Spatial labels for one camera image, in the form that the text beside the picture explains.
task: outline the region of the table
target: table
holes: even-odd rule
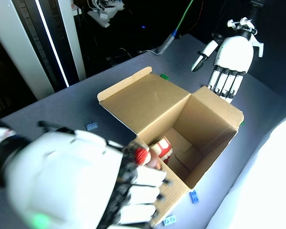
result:
[[[194,92],[208,83],[213,71],[215,55],[198,72],[191,72],[193,61],[198,57],[197,51],[204,46],[187,34],[175,40],[162,55],[141,54],[29,105],[2,121],[31,139],[42,134],[42,130],[36,126],[39,120],[81,130],[85,129],[86,124],[97,122],[98,129],[94,133],[127,144],[135,134],[98,104],[97,93],[146,66],[152,66],[154,73],[164,73],[174,84]],[[199,203],[192,204],[190,196],[185,196],[172,212],[176,215],[177,223],[166,228],[205,228],[254,149],[278,121],[284,108],[284,101],[279,95],[250,75],[244,78],[232,104],[244,112],[245,124],[196,185]],[[0,229],[25,229],[8,206],[4,195],[4,190],[0,189]]]

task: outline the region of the blue lego brick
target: blue lego brick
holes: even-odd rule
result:
[[[90,124],[87,124],[86,125],[86,128],[87,130],[94,130],[96,129],[98,126],[97,126],[97,123],[90,123]]]
[[[199,199],[195,190],[193,192],[190,192],[190,196],[193,204],[199,203]]]
[[[176,219],[176,216],[175,216],[175,215],[166,217],[166,218],[163,220],[164,226],[167,226],[167,225],[170,225],[170,224],[176,223],[176,222],[177,222],[177,219]]]

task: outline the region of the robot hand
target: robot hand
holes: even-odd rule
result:
[[[257,30],[246,17],[238,22],[229,20],[227,26],[233,28],[236,35],[226,39],[221,36],[215,37],[203,52],[199,52],[200,56],[193,64],[192,71],[197,71],[203,65],[203,61],[220,45],[208,88],[231,103],[250,68],[254,54],[253,46],[259,48],[258,56],[262,57],[264,44],[256,40]]]
[[[166,172],[137,165],[135,144],[43,127],[32,142],[0,128],[1,183],[20,219],[32,229],[151,228]]]

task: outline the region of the light strip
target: light strip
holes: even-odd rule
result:
[[[43,15],[43,12],[42,12],[42,9],[41,9],[39,0],[35,0],[35,2],[36,2],[36,5],[37,5],[39,14],[40,14],[40,16],[41,16],[41,20],[42,20],[43,26],[44,26],[44,28],[45,28],[45,30],[46,30],[46,32],[47,32],[47,35],[48,35],[50,44],[51,44],[51,46],[52,46],[52,49],[53,49],[55,58],[56,58],[56,60],[57,60],[57,63],[58,63],[58,65],[59,65],[59,68],[60,68],[60,70],[61,70],[63,79],[65,80],[65,83],[66,83],[67,87],[69,87],[69,84],[68,84],[68,81],[67,81],[65,72],[63,71],[63,68],[62,68],[62,65],[61,65],[61,61],[60,61],[60,59],[59,59],[59,57],[58,57],[58,54],[57,54],[57,52],[56,52],[56,49],[55,49],[55,46],[54,46],[54,43],[53,43],[53,40],[52,40],[50,31],[49,31],[49,28],[48,28],[48,25],[47,25],[47,22],[46,22],[46,20],[45,20],[45,18],[44,18],[44,15]]]

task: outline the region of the open cardboard box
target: open cardboard box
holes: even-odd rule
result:
[[[166,136],[173,147],[162,163],[171,186],[162,185],[164,202],[155,203],[160,223],[210,168],[236,135],[241,111],[202,87],[191,94],[146,67],[98,94],[100,104],[147,145]]]

